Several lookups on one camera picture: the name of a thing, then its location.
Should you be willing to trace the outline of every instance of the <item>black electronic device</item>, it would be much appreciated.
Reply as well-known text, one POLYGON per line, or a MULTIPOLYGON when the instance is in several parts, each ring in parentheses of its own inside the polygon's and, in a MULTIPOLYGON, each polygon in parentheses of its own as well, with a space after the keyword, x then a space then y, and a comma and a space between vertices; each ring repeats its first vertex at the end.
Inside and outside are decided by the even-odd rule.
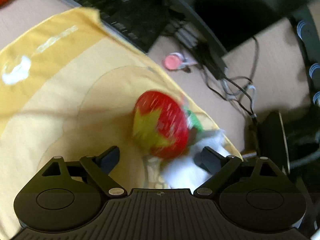
POLYGON ((143 52, 148 52, 169 22, 163 0, 67 0, 100 10, 106 26, 143 52))
POLYGON ((194 194, 132 189, 127 195, 108 176, 119 161, 117 147, 79 162, 53 157, 14 200, 23 226, 14 239, 307 239, 297 230, 305 198, 270 159, 246 166, 204 151, 202 158, 215 155, 220 168, 194 194))

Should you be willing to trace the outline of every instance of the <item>yellow towel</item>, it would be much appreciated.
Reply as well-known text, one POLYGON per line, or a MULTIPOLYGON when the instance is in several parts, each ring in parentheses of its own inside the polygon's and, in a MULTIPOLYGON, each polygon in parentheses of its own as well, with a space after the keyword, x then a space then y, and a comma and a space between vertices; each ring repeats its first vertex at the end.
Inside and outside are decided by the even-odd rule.
MULTIPOLYGON (((146 90, 185 97, 204 129, 217 129, 150 58, 107 32, 96 10, 75 8, 30 29, 0 52, 0 239, 20 228, 17 193, 51 157, 99 155, 112 145, 110 176, 128 192, 165 187, 159 161, 132 141, 132 110, 146 90)), ((227 150, 239 152, 226 140, 227 150)))

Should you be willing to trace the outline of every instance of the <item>table surface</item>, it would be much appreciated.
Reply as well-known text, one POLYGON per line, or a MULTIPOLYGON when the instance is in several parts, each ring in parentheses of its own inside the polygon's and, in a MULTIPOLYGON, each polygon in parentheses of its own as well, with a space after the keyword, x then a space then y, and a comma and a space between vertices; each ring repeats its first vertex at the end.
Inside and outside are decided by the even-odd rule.
MULTIPOLYGON (((10 0, 0 7, 0 49, 25 31, 70 8, 60 0, 10 0)), ((310 5, 316 24, 320 26, 320 3, 310 5)), ((263 119, 274 109, 283 113, 309 105, 305 68, 294 32, 287 19, 283 19, 257 35, 260 57, 253 79, 257 88, 255 112, 263 119)), ((164 57, 179 47, 174 40, 159 37, 149 56, 159 65, 164 57)), ((254 56, 254 41, 248 40, 223 58, 228 66, 228 76, 250 74, 254 56)), ((186 93, 225 130, 227 137, 242 151, 252 148, 252 138, 245 131, 249 120, 237 106, 222 101, 204 84, 200 71, 191 73, 168 72, 186 93)), ((219 84, 211 78, 212 87, 219 84)))

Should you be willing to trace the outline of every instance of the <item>silver screw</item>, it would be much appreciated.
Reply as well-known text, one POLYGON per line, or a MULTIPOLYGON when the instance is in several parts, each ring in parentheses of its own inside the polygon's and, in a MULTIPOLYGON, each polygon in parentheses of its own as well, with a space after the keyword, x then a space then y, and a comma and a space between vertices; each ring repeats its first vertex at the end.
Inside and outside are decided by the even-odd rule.
POLYGON ((212 194, 212 190, 207 187, 201 187, 197 189, 197 193, 201 196, 209 196, 212 194))
POLYGON ((109 194, 113 196, 119 196, 119 195, 122 195, 123 193, 124 193, 124 190, 119 187, 114 187, 111 190, 109 190, 109 194))

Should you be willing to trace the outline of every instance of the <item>black keyboard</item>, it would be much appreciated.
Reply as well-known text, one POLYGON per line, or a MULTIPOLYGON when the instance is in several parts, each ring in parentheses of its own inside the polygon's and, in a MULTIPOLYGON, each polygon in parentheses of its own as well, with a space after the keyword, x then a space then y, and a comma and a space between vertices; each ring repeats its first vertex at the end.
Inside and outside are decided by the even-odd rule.
POLYGON ((73 0, 100 10, 101 20, 138 49, 147 53, 169 23, 162 0, 73 0))

